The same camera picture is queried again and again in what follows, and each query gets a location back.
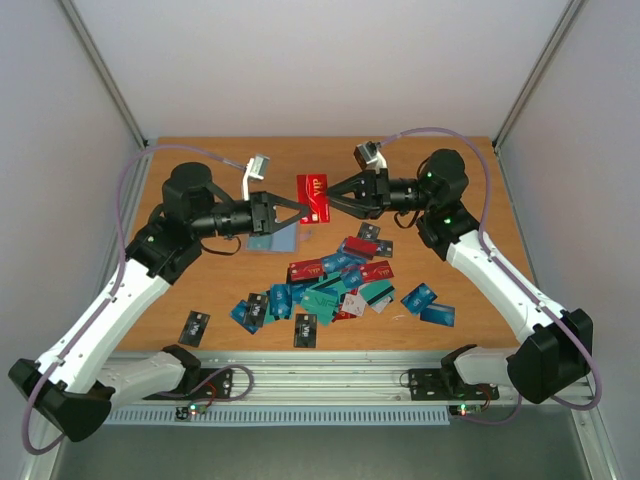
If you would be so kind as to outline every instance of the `red gift card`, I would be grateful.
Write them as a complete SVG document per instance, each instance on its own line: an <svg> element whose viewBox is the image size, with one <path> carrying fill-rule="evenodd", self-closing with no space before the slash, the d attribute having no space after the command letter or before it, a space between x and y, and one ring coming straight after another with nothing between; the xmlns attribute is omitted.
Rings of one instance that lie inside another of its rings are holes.
<svg viewBox="0 0 640 480"><path fill-rule="evenodd" d="M298 175L298 202L309 205L311 213L300 223L329 223L327 176L321 173Z"/></svg>
<svg viewBox="0 0 640 480"><path fill-rule="evenodd" d="M347 318L356 318L357 315L354 315L353 313L349 313L349 312L338 312L338 314L333 317L333 320L331 320L332 322L335 322L336 320L346 320Z"/></svg>
<svg viewBox="0 0 640 480"><path fill-rule="evenodd" d="M319 258L289 264L289 282L315 280L323 275L324 268L322 268L322 260Z"/></svg>
<svg viewBox="0 0 640 480"><path fill-rule="evenodd" d="M364 283L377 282L378 280L384 280L386 278L393 278L393 272L389 266L389 262L368 263L366 265L360 265L360 273Z"/></svg>
<svg viewBox="0 0 640 480"><path fill-rule="evenodd" d="M342 251L371 260L378 251L378 244L358 237L348 237L344 242Z"/></svg>

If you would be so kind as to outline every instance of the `metal grate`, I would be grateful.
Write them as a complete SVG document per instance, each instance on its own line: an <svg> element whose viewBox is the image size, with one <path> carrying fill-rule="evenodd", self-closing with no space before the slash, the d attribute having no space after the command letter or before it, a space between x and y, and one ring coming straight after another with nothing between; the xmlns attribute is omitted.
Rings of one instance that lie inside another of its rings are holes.
<svg viewBox="0 0 640 480"><path fill-rule="evenodd" d="M180 407L131 406L113 412L108 425L258 427L295 425L449 425L444 406L284 407L215 406L184 420Z"/></svg>

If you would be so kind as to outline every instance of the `gray wall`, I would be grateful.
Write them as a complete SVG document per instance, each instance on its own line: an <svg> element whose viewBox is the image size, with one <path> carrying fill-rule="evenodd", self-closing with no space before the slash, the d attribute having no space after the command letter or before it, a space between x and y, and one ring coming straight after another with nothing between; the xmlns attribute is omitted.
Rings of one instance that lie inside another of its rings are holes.
<svg viewBox="0 0 640 480"><path fill-rule="evenodd" d="M494 135L567 0L76 0L147 138Z"/></svg>
<svg viewBox="0 0 640 480"><path fill-rule="evenodd" d="M25 402L6 376L88 306L134 144L56 2L0 2L0 477Z"/></svg>
<svg viewBox="0 0 640 480"><path fill-rule="evenodd" d="M503 148L540 284L595 322L625 478L640 433L640 3L591 0Z"/></svg>

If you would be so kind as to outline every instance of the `robotic arm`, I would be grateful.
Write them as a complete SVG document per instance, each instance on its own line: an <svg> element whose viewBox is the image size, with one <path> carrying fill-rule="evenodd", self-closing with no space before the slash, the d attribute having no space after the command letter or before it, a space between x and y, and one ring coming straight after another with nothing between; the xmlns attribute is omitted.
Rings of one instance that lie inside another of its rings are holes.
<svg viewBox="0 0 640 480"><path fill-rule="evenodd" d="M266 161L266 157L256 157L248 170L261 177ZM157 392L187 394L196 386L200 362L177 345L141 362L101 370L140 315L201 255L203 238L272 234L309 214L305 205L267 192L249 193L246 181L246 199L233 200L213 183L211 170L201 163L177 166L162 186L162 197L162 204L126 249L126 269L117 293L110 294L118 278L114 274L62 339L36 361L20 359L9 371L28 398L43 375L53 369L35 408L72 441L95 432L115 408ZM278 222L277 205L298 214ZM90 322L105 299L109 303ZM83 328L83 335L63 355Z"/></svg>
<svg viewBox="0 0 640 480"><path fill-rule="evenodd" d="M415 224L422 242L474 283L521 344L515 351L475 345L456 350L446 362L455 366L447 373L455 377L454 390L456 383L513 385L530 402L541 403L589 373L585 355L558 323L590 355L591 319L547 297L496 248L460 200L469 179L458 152L437 150L422 162L415 179L390 179L373 142L356 147L354 155L363 171L328 189L331 206L363 219L396 212L398 225L398 215L415 212L408 226Z"/></svg>

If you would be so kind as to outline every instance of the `gray floor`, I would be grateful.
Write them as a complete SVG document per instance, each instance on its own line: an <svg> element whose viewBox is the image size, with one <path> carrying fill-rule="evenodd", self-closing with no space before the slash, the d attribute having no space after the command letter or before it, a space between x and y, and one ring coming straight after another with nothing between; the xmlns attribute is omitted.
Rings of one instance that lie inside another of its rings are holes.
<svg viewBox="0 0 640 480"><path fill-rule="evenodd" d="M590 478L571 414L556 407L502 427L107 426L59 458L53 478L65 480Z"/></svg>

